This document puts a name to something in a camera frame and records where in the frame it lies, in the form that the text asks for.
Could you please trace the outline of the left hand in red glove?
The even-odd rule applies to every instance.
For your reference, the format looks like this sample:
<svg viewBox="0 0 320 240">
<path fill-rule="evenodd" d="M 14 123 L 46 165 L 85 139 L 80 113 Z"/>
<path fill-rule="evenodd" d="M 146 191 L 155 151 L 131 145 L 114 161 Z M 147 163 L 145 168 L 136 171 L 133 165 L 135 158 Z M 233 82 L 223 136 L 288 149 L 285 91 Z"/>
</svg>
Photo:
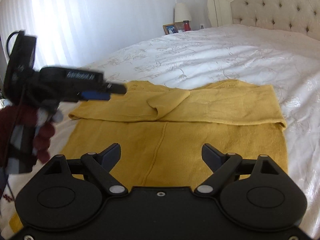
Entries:
<svg viewBox="0 0 320 240">
<path fill-rule="evenodd" d="M 14 125 L 38 127 L 39 133 L 33 139 L 33 148 L 37 150 L 37 158 L 43 164 L 50 159 L 48 149 L 55 128 L 47 121 L 48 113 L 44 109 L 34 109 L 26 105 L 7 106 L 1 109 L 1 165 L 5 164 L 7 147 Z"/>
</svg>

